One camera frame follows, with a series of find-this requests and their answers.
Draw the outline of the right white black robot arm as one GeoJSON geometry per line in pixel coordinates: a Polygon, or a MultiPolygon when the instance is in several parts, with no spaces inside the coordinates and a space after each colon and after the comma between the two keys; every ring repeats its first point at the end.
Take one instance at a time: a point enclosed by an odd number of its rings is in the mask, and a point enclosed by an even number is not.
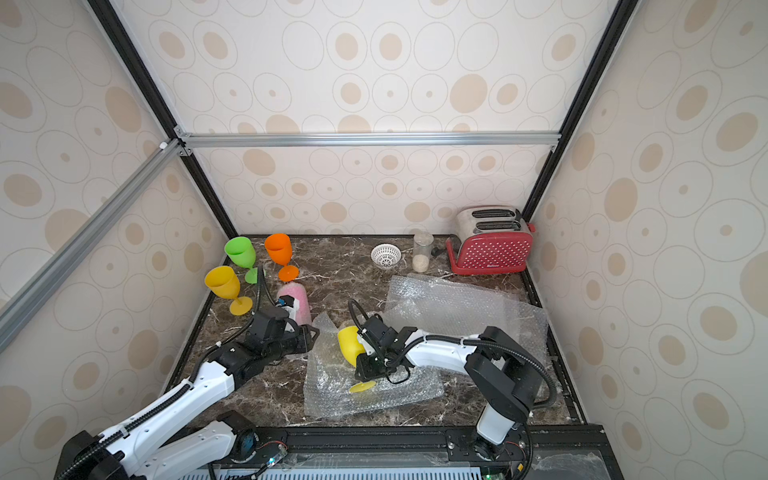
{"type": "Polygon", "coordinates": [[[355,328],[355,377],[362,382],[392,381],[396,373],[410,374],[418,368],[467,375],[486,401],[476,436],[488,446],[503,444],[534,411],[556,401],[556,384],[544,365],[497,327],[453,337],[415,327],[397,331],[374,315],[355,328]]]}

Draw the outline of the orange bubble glass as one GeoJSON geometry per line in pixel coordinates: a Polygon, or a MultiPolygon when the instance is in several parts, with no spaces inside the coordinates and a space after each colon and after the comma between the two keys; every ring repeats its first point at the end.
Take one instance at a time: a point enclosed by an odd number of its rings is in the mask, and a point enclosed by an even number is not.
{"type": "Polygon", "coordinates": [[[270,235],[264,242],[265,249],[270,259],[280,266],[278,278],[289,283],[299,276],[299,269],[291,263],[293,257],[293,247],[291,239],[287,234],[278,233],[270,235]]]}

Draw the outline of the green wine glass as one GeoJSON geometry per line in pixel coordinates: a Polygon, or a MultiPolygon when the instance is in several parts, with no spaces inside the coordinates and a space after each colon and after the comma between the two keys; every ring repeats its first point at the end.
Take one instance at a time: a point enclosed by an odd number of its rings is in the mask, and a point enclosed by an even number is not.
{"type": "Polygon", "coordinates": [[[225,252],[229,259],[238,267],[246,270],[245,281],[255,285],[258,283],[259,270],[256,266],[256,251],[252,241],[246,237],[235,237],[225,244],[225,252]]]}

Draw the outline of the beige bubble glass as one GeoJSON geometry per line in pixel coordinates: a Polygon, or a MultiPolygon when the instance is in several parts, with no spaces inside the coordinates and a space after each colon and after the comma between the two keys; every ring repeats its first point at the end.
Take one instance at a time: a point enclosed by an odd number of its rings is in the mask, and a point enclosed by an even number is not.
{"type": "Polygon", "coordinates": [[[229,311],[232,315],[243,316],[252,310],[253,300],[240,295],[240,281],[230,266],[219,266],[210,270],[204,283],[214,295],[230,301],[229,311]]]}

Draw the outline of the pink bubble glass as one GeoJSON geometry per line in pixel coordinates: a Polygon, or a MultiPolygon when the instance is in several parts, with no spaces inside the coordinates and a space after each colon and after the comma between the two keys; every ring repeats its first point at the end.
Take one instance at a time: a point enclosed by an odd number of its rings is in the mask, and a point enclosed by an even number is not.
{"type": "Polygon", "coordinates": [[[312,323],[308,295],[303,285],[290,282],[283,285],[277,292],[278,305],[286,310],[289,318],[297,325],[312,323]]]}

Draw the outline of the yellow bubble glass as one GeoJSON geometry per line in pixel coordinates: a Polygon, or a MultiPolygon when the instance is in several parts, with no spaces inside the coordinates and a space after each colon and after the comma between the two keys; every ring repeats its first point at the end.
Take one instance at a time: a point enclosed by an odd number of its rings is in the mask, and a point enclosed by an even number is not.
{"type": "MultiPolygon", "coordinates": [[[[360,354],[365,354],[365,347],[358,339],[358,328],[355,326],[349,326],[340,330],[337,334],[339,347],[344,359],[353,367],[357,366],[357,357],[360,354]]],[[[350,389],[350,393],[360,393],[366,390],[372,389],[376,385],[375,381],[359,382],[353,385],[350,389]]]]}

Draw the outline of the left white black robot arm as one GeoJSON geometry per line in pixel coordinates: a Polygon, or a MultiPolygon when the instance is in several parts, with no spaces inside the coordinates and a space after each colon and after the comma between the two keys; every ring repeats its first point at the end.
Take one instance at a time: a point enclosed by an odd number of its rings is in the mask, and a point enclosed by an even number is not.
{"type": "Polygon", "coordinates": [[[83,430],[62,448],[56,479],[139,479],[166,441],[270,363],[312,350],[319,330],[268,306],[211,346],[191,375],[138,413],[97,435],[83,430]]]}

